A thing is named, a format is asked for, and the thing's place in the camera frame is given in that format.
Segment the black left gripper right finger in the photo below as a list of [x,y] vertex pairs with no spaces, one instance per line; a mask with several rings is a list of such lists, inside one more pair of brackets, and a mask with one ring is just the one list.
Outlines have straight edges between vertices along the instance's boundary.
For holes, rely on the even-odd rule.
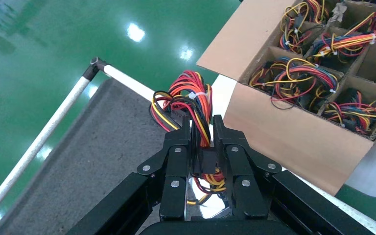
[[235,223],[234,235],[368,235],[370,231],[279,163],[243,132],[213,117],[213,141]]

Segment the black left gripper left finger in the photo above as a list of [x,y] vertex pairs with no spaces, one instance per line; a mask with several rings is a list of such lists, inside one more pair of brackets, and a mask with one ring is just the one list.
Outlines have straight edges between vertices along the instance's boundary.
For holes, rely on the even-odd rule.
[[186,217],[189,118],[180,129],[166,133],[160,151],[138,166],[79,220],[69,235],[134,235],[160,204],[166,220]]

